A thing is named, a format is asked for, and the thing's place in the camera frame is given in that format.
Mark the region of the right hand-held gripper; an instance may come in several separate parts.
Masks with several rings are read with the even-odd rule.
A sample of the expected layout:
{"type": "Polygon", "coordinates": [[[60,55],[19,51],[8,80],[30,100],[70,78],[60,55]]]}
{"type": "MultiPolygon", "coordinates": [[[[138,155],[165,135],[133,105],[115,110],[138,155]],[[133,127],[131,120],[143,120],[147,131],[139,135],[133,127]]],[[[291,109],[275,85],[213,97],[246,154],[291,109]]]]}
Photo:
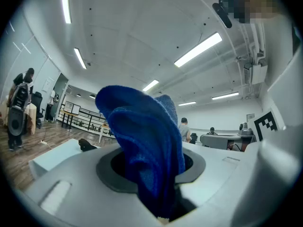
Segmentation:
{"type": "Polygon", "coordinates": [[[286,113],[277,129],[272,112],[254,121],[258,152],[252,176],[232,218],[232,227],[256,227],[275,213],[303,169],[303,108],[286,113]]]}

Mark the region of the white air conditioner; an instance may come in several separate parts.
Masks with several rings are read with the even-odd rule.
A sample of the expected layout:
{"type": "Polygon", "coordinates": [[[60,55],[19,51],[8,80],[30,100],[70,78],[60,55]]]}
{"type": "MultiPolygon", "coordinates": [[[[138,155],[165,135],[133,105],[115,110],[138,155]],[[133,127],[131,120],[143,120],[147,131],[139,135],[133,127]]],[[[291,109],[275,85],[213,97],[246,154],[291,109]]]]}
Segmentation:
{"type": "Polygon", "coordinates": [[[266,63],[260,63],[258,65],[252,65],[247,63],[244,65],[244,84],[256,85],[265,81],[268,65],[266,63]]]}

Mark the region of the light blue flowered tablecloth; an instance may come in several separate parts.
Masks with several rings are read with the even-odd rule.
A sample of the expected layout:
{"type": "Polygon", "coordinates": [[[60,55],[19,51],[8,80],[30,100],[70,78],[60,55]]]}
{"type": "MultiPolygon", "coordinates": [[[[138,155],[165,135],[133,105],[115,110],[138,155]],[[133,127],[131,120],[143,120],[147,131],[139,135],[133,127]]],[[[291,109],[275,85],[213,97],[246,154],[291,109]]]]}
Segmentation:
{"type": "Polygon", "coordinates": [[[66,180],[79,187],[85,183],[105,186],[101,180],[123,180],[111,165],[112,159],[119,154],[123,154],[123,149],[117,143],[107,148],[95,147],[90,152],[83,152],[79,141],[71,139],[30,160],[28,164],[35,180],[51,171],[45,177],[47,185],[66,180]]]}

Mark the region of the black office chair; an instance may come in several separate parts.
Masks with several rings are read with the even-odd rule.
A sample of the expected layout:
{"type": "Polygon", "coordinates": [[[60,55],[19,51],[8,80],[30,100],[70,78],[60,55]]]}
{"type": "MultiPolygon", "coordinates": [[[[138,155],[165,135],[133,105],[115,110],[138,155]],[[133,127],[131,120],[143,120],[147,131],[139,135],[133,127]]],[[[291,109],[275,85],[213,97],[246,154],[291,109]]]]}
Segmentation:
{"type": "Polygon", "coordinates": [[[42,127],[41,119],[44,117],[43,115],[44,109],[41,108],[42,100],[43,98],[40,92],[35,92],[32,95],[31,103],[36,106],[36,127],[39,129],[42,127]]]}

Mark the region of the black pouch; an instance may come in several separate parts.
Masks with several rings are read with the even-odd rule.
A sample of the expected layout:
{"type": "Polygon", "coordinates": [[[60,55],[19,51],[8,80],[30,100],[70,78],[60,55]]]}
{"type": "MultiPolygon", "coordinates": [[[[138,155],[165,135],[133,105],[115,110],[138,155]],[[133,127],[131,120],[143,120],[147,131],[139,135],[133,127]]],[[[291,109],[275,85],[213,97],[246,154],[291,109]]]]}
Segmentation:
{"type": "Polygon", "coordinates": [[[86,151],[90,151],[90,150],[94,150],[94,149],[97,149],[97,147],[91,145],[87,140],[85,139],[80,139],[78,141],[78,144],[80,146],[80,150],[82,152],[86,152],[86,151]]]}

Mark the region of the blue cloth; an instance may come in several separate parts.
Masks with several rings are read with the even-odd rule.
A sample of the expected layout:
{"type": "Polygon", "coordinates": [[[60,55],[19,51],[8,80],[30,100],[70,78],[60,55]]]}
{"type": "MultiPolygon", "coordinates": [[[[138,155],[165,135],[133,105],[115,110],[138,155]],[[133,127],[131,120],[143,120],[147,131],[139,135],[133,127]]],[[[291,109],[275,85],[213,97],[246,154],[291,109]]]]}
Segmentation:
{"type": "Polygon", "coordinates": [[[95,104],[124,151],[125,176],[137,184],[140,201],[156,217],[170,218],[175,178],[185,171],[171,97],[112,85],[98,92],[95,104]]]}

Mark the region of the person's white shirt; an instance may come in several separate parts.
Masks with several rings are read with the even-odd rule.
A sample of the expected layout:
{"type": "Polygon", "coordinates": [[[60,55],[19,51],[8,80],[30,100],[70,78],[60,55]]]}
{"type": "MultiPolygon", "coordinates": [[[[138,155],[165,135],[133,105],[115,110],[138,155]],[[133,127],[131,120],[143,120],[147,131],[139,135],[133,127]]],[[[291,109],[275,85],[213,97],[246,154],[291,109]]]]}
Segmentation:
{"type": "Polygon", "coordinates": [[[262,109],[273,111],[279,129],[303,124],[303,43],[287,17],[266,20],[264,30],[268,69],[262,109]]]}

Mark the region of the beige covered table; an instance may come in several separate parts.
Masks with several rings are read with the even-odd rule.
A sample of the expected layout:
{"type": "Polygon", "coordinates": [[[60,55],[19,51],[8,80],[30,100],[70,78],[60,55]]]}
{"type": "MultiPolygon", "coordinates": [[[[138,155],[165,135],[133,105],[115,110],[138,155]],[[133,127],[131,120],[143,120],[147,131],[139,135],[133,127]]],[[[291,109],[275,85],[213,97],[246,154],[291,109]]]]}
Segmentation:
{"type": "MultiPolygon", "coordinates": [[[[34,104],[30,103],[25,109],[25,120],[23,134],[34,135],[36,131],[36,111],[37,108],[34,104]]],[[[9,108],[7,107],[7,101],[3,101],[0,104],[0,125],[8,127],[8,113],[9,108]]]]}

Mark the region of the wooden table with black legs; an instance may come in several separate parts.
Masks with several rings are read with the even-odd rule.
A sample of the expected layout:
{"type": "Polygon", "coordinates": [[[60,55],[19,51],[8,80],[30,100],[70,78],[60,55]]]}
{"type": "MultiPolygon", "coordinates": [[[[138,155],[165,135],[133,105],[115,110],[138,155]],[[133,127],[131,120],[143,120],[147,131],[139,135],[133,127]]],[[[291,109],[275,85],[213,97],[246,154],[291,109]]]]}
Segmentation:
{"type": "Polygon", "coordinates": [[[72,114],[65,110],[60,110],[60,114],[62,114],[61,127],[69,130],[71,129],[73,118],[79,116],[78,114],[74,114],[74,113],[72,114]]]}

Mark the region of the grey round workstation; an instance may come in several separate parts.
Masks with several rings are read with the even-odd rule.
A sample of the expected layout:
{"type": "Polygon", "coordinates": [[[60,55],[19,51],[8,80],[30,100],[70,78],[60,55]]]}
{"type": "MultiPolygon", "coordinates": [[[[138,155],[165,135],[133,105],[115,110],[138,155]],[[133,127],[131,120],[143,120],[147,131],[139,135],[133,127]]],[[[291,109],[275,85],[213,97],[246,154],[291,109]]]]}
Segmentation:
{"type": "Polygon", "coordinates": [[[235,135],[208,135],[200,136],[203,146],[222,150],[242,150],[242,139],[235,135]]]}

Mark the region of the black metal railing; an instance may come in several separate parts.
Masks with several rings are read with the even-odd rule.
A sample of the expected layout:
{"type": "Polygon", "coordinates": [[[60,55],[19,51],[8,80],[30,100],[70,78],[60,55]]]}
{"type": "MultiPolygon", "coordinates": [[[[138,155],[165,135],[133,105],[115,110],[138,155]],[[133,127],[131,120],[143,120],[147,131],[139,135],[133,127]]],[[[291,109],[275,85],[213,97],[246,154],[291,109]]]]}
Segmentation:
{"type": "MultiPolygon", "coordinates": [[[[60,110],[63,110],[64,107],[65,104],[61,104],[60,110]]],[[[114,135],[111,133],[109,125],[102,114],[80,108],[78,115],[78,117],[73,118],[71,127],[99,136],[114,138],[114,135]]],[[[57,120],[62,122],[62,114],[60,114],[60,111],[57,120]]]]}

